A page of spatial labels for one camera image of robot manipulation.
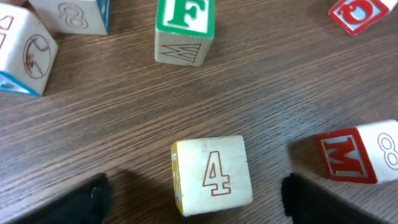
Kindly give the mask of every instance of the printed number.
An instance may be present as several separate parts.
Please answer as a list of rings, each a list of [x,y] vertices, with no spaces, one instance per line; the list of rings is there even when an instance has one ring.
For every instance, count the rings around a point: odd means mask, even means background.
[[[215,186],[211,190],[211,196],[219,196],[231,193],[231,187],[226,187],[226,184],[229,184],[229,175],[223,174],[220,152],[210,152],[207,160],[205,178],[203,179],[203,186]]]
[[[83,10],[72,3],[61,3],[58,7],[61,17],[65,18],[65,23],[75,29],[86,29],[88,22],[84,19]]]
[[[0,18],[0,30],[9,30],[13,21],[14,17],[12,16],[4,16],[3,18]]]
[[[353,15],[354,11],[358,8],[365,12],[365,17],[359,19]],[[360,24],[368,20],[373,14],[373,5],[365,0],[352,1],[349,4],[343,5],[337,12],[339,15],[343,15],[343,19],[350,24]]]
[[[2,47],[2,43],[4,43],[4,41],[5,41],[5,39],[6,39],[6,34],[2,34],[2,33],[0,33],[0,50],[1,50],[1,47]]]
[[[398,152],[392,137],[386,133],[379,134],[377,143],[381,150],[384,151],[384,160],[391,169],[398,169]]]

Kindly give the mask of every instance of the green letter f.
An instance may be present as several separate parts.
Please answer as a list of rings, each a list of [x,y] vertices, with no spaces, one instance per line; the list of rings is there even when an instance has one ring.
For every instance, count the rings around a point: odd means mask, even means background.
[[[192,6],[190,9],[186,9],[188,2],[194,2],[198,4],[200,10],[205,10],[206,4],[204,0],[175,0],[174,15],[173,19],[168,21],[169,24],[189,27],[189,24],[185,22],[186,14],[191,16],[192,19],[196,19],[198,9],[195,6]]]

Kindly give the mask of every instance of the red letter m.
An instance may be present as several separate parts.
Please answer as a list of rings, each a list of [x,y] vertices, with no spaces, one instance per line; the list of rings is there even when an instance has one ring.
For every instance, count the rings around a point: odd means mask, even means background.
[[[326,156],[330,163],[332,174],[337,174],[337,172],[339,171],[353,171],[359,172],[361,176],[364,175],[360,161],[357,159],[346,157],[347,153],[356,150],[352,136],[347,136],[347,141],[336,143],[324,142],[324,146]],[[334,149],[334,151],[327,154],[327,152],[332,149]]]

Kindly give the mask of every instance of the brown table surface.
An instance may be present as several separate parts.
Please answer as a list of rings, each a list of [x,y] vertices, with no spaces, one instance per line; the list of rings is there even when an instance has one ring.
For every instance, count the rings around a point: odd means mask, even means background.
[[[156,1],[114,0],[111,35],[63,35],[42,98],[0,94],[0,220],[105,172],[108,223],[179,223],[170,146],[244,136],[254,203],[183,222],[289,223],[280,183],[297,171],[398,223],[398,183],[324,178],[316,133],[398,118],[398,12],[357,37],[331,0],[217,0],[201,67],[156,63]]]

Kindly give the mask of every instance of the alphabet block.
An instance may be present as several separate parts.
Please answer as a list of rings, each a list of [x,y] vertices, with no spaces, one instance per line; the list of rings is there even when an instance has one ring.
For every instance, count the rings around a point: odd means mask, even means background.
[[[155,59],[200,66],[215,33],[215,0],[159,0]]]
[[[57,51],[30,11],[0,3],[0,90],[40,96]]]
[[[328,177],[365,184],[398,179],[397,130],[398,122],[388,120],[319,134]]]
[[[393,10],[398,0],[339,0],[330,17],[345,31],[356,35]]]
[[[242,136],[177,141],[171,153],[175,200],[184,216],[252,202]]]
[[[30,0],[49,29],[66,34],[109,34],[111,0]]]

